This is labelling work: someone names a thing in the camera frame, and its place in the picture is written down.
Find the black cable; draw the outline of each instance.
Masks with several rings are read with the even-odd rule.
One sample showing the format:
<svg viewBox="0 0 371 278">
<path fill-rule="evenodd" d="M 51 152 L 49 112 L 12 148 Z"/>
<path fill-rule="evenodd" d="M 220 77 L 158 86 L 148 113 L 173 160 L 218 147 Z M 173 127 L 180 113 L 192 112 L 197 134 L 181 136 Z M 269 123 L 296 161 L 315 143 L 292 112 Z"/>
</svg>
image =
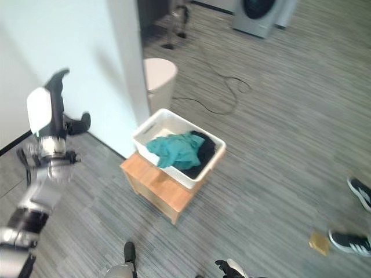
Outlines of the black cable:
<svg viewBox="0 0 371 278">
<path fill-rule="evenodd" d="M 231 92 L 231 94 L 232 94 L 232 96 L 233 96 L 234 103 L 233 103 L 231 109 L 229 109 L 228 111 L 225 111 L 225 112 L 218 112 L 218 111 L 211 110 L 211 109 L 208 108 L 205 104 L 203 104 L 201 101 L 196 100 L 196 99 L 194 99 L 194 98 L 190 98 L 190 97 L 173 97 L 173 99 L 174 99 L 174 100 L 191 100 L 191 101 L 195 101 L 195 102 L 201 104 L 201 105 L 204 107 L 204 109 L 208 110 L 208 111 L 211 112 L 211 113 L 214 113 L 214 114 L 217 114 L 217 115 L 231 115 L 231 114 L 233 114 L 233 112 L 234 112 L 234 110 L 236 109 L 236 107 L 237 107 L 237 105 L 238 105 L 239 102 L 238 102 L 238 97 L 237 97 L 236 93 L 233 91 L 233 89 L 230 87 L 230 85 L 228 84 L 227 81 L 228 81 L 228 80 L 237 80 L 237 81 L 239 82 L 239 83 L 238 83 L 238 84 L 239 84 L 239 85 L 238 85 L 238 90 L 239 90 L 240 93 L 247 93 L 247 92 L 243 92 L 243 91 L 241 90 L 241 86 L 240 86 L 241 83 L 243 83 L 244 85 L 246 85 L 246 87 L 249 88 L 249 91 L 251 91 L 252 88 L 251 88 L 250 84 L 248 84 L 246 81 L 242 80 L 241 78 L 238 78 L 238 77 L 235 77 L 235 76 L 223 75 L 223 74 L 220 74 L 219 72 L 217 72 L 217 71 L 213 68 L 213 66 L 211 65 L 211 63 L 209 62 L 209 60 L 208 60 L 208 56 L 206 55 L 206 52 L 205 52 L 205 50 L 204 50 L 204 48 L 202 47 L 201 44 L 199 44 L 199 47 L 200 47 L 201 52 L 202 52 L 202 54 L 203 54 L 203 56 L 204 56 L 203 61 L 204 61 L 205 64 L 210 68 L 210 70 L 211 70 L 212 72 L 214 72 L 215 75 L 217 75 L 217 76 L 219 76 L 219 77 L 222 78 L 223 83 L 225 84 L 225 86 L 226 86 L 227 89 Z"/>
</svg>

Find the plastic basket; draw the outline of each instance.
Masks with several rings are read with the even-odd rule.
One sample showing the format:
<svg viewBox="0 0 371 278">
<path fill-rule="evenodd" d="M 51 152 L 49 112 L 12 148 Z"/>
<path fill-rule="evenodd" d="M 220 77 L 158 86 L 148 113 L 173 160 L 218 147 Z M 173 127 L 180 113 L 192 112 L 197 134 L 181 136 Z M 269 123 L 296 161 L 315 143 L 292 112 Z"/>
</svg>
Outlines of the plastic basket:
<svg viewBox="0 0 371 278">
<path fill-rule="evenodd" d="M 195 179 L 188 177 L 173 166 L 161 169 L 188 189 L 192 189 L 197 182 L 204 178 L 209 170 L 215 167 L 217 161 L 222 157 L 226 147 L 225 142 L 222 139 L 219 139 L 218 137 L 208 133 L 206 130 L 194 125 L 167 109 L 160 109 L 138 127 L 138 129 L 133 133 L 133 141 L 140 155 L 154 165 L 157 165 L 159 157 L 147 150 L 146 143 L 159 136 L 182 134 L 192 130 L 202 132 L 214 141 L 215 154 L 209 163 L 202 169 Z"/>
</svg>

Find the washing machine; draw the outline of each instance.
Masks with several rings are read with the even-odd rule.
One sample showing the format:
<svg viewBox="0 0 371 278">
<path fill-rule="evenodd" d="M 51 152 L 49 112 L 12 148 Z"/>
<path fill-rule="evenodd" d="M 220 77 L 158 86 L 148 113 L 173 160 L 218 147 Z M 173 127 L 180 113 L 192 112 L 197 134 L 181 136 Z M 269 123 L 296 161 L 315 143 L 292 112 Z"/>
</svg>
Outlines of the washing machine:
<svg viewBox="0 0 371 278">
<path fill-rule="evenodd" d="M 266 38 L 284 4 L 285 0 L 238 0 L 233 29 Z"/>
</svg>

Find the teal cloth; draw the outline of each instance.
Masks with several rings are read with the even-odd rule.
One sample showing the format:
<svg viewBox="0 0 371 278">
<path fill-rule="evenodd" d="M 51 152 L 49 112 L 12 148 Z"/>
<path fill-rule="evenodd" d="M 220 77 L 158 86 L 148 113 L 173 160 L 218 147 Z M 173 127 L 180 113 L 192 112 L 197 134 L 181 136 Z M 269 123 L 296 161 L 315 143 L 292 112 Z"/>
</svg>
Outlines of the teal cloth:
<svg viewBox="0 0 371 278">
<path fill-rule="evenodd" d="M 160 157 L 157 166 L 174 166 L 178 170 L 188 170 L 201 163 L 197 157 L 199 147 L 205 139 L 190 132 L 167 137 L 157 137 L 146 144 L 147 149 Z"/>
</svg>

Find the white trash can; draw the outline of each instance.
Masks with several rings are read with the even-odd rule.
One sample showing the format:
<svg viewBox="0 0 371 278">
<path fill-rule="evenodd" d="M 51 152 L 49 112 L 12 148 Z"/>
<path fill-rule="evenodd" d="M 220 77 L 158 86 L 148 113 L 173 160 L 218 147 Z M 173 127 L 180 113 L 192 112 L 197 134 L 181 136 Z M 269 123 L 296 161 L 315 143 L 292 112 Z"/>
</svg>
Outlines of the white trash can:
<svg viewBox="0 0 371 278">
<path fill-rule="evenodd" d="M 144 72 L 151 113 L 161 108 L 169 109 L 178 73 L 176 65 L 165 59 L 148 58 L 144 60 Z"/>
</svg>

